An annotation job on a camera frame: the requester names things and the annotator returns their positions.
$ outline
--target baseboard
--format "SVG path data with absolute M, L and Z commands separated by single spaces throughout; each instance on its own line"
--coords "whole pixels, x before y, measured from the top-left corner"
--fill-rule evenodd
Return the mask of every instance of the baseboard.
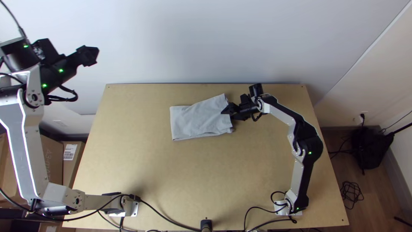
M 404 220 L 411 222 L 412 195 L 409 191 L 408 185 L 406 184 L 405 177 L 403 176 L 399 168 L 398 162 L 396 161 L 395 156 L 390 148 L 385 154 L 382 164 L 384 165 L 386 172 L 388 173 L 389 179 L 392 182 L 392 186 L 395 190 L 400 207 L 405 216 Z

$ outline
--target power outlet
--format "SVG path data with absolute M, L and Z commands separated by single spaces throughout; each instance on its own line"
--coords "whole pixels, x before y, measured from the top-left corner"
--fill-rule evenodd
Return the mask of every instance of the power outlet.
M 362 123 L 364 122 L 364 119 L 362 118 L 361 114 L 364 114 L 365 116 L 365 120 L 366 120 L 366 113 L 368 111 L 362 111 L 359 115 L 357 115 L 356 117 L 353 118 L 353 121 L 355 122 L 356 125 L 362 125 Z

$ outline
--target white wall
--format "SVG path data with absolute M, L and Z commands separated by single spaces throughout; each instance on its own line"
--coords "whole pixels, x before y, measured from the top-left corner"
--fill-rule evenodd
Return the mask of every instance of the white wall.
M 412 102 L 412 95 L 408 97 L 408 102 Z M 405 110 L 395 117 L 385 121 L 380 126 L 382 128 L 386 128 L 400 119 L 402 116 L 406 115 L 410 110 Z M 395 131 L 406 124 L 412 122 L 412 113 L 409 114 L 407 117 L 402 119 L 400 122 L 392 126 L 387 130 L 388 132 Z M 409 191 L 412 193 L 412 127 L 409 127 L 397 134 L 395 134 L 394 142 L 391 145 L 392 153 L 395 156 L 395 159 L 399 165 L 399 168 L 405 178 L 406 184 L 409 187 Z
M 408 0 L 5 2 L 32 41 L 67 55 L 99 47 L 98 64 L 66 83 L 80 97 L 65 106 L 94 114 L 107 83 L 296 82 L 317 102 Z M 17 37 L 0 11 L 0 40 Z
M 380 125 L 412 109 L 412 8 L 409 3 L 353 68 L 315 105 L 321 126 Z

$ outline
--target cardboard box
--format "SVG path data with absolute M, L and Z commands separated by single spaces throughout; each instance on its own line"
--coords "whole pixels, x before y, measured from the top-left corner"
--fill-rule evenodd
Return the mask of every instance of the cardboard box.
M 62 223 L 40 223 L 38 232 L 59 232 Z
M 62 227 L 62 222 L 42 222 L 38 232 L 76 232 L 76 228 Z
M 63 185 L 73 188 L 74 179 L 80 165 L 86 144 L 83 142 L 62 142 L 63 153 Z
M 48 179 L 56 184 L 63 183 L 63 144 L 41 135 Z M 26 204 L 18 190 L 12 156 L 7 134 L 0 135 L 0 187 L 14 201 Z M 14 208 L 3 196 L 0 196 L 0 208 Z

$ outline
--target black device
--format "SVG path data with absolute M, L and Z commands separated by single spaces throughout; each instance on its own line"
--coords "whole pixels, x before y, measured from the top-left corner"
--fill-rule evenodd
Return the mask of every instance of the black device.
M 86 67 L 96 64 L 98 54 L 98 48 L 87 46 L 79 47 L 69 56 L 58 54 L 49 39 L 30 44 L 26 38 L 20 37 L 0 43 L 0 56 L 10 72 L 18 73 L 40 65 L 40 81 L 45 96 L 74 77 L 79 65 Z M 11 88 L 24 88 L 24 85 Z

